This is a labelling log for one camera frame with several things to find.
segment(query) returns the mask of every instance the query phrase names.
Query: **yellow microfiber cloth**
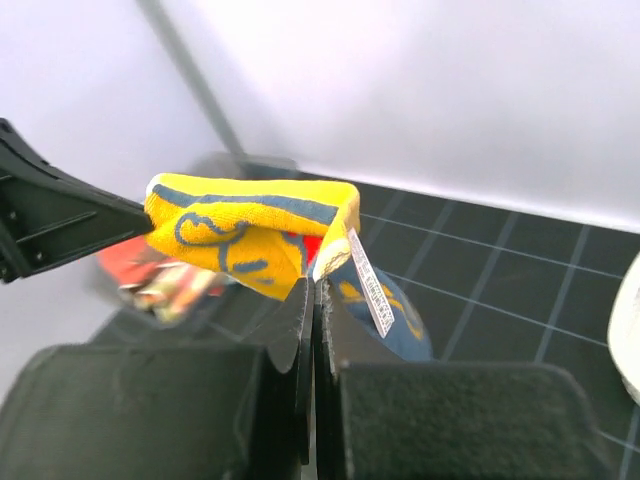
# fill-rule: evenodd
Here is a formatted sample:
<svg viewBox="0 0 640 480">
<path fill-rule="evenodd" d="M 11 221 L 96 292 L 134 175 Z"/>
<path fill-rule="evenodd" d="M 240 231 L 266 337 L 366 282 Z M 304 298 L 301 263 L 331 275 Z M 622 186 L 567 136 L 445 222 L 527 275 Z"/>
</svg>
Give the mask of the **yellow microfiber cloth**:
<svg viewBox="0 0 640 480">
<path fill-rule="evenodd" d="M 155 229 L 146 239 L 166 255 L 227 273 L 278 300 L 301 277 L 329 278 L 372 335 L 406 360 L 429 360 L 429 340 L 415 309 L 374 269 L 395 317 L 384 339 L 376 330 L 349 241 L 349 232 L 360 230 L 359 209 L 357 188 L 345 182 L 165 173 L 147 188 L 145 211 Z"/>
</svg>

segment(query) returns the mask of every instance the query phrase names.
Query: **white tag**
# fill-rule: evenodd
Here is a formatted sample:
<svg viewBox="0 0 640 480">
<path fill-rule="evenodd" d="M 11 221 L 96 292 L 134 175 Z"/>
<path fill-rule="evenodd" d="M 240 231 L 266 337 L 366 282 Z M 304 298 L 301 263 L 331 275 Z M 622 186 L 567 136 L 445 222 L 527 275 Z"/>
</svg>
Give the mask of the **white tag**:
<svg viewBox="0 0 640 480">
<path fill-rule="evenodd" d="M 378 333 L 384 338 L 395 321 L 391 305 L 389 305 L 389 300 L 387 300 L 387 296 L 382 290 L 382 285 L 380 285 L 380 281 L 373 271 L 367 254 L 364 253 L 358 234 L 353 228 L 349 230 L 349 243 L 351 244 L 351 255 L 353 255 L 353 261 L 356 264 L 356 271 L 362 285 L 364 298 L 367 301 L 367 305 L 369 305 Z"/>
</svg>

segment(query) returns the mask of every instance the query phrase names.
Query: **white wall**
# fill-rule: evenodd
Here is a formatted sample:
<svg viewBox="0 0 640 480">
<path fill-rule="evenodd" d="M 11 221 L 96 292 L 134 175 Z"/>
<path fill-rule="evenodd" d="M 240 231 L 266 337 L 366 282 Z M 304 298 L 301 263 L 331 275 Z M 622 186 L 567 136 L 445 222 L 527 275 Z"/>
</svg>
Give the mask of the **white wall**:
<svg viewBox="0 0 640 480">
<path fill-rule="evenodd" d="M 640 231 L 640 3 L 164 0 L 247 150 Z"/>
<path fill-rule="evenodd" d="M 222 150 L 135 1 L 0 0 L 0 117 L 55 166 L 133 199 Z M 111 314 L 93 267 L 0 285 L 0 400 L 35 350 L 84 341 Z"/>
</svg>

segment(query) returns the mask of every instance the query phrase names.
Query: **fabric item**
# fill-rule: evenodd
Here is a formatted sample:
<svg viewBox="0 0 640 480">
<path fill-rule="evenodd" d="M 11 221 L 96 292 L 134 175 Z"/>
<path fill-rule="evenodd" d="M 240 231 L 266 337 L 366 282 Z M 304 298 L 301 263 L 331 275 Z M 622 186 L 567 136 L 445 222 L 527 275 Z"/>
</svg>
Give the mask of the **fabric item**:
<svg viewBox="0 0 640 480">
<path fill-rule="evenodd" d="M 120 297 L 151 313 L 162 328 L 180 325 L 201 297 L 219 297 L 226 285 L 235 283 L 224 273 L 158 252 L 142 236 L 105 248 L 97 257 Z"/>
<path fill-rule="evenodd" d="M 625 388 L 640 405 L 640 253 L 629 266 L 616 294 L 607 340 Z"/>
<path fill-rule="evenodd" d="M 431 358 L 428 336 L 404 293 L 383 272 L 378 279 L 395 322 L 382 339 L 364 299 L 347 233 L 360 230 L 360 195 L 345 182 L 212 179 L 157 175 L 145 211 L 156 250 L 284 300 L 302 276 L 329 277 L 350 313 L 402 358 Z"/>
</svg>

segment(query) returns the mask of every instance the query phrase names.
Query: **white object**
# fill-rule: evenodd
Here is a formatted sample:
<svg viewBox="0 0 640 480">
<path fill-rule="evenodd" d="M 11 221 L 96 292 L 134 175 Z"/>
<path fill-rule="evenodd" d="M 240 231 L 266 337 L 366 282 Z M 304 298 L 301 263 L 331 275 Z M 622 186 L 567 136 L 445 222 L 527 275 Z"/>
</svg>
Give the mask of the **white object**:
<svg viewBox="0 0 640 480">
<path fill-rule="evenodd" d="M 382 289 L 382 285 L 380 285 L 376 272 L 373 271 L 371 262 L 369 262 L 367 254 L 364 252 L 358 234 L 353 228 L 349 230 L 349 244 L 351 245 L 351 254 L 356 265 L 356 272 L 358 272 L 358 278 L 362 284 L 364 298 L 371 311 L 373 322 L 376 324 L 380 336 L 385 338 L 395 321 L 393 310 L 391 310 L 391 305 L 389 305 L 389 300 Z"/>
<path fill-rule="evenodd" d="M 625 388 L 640 404 L 640 254 L 618 290 L 608 336 L 609 350 Z"/>
</svg>

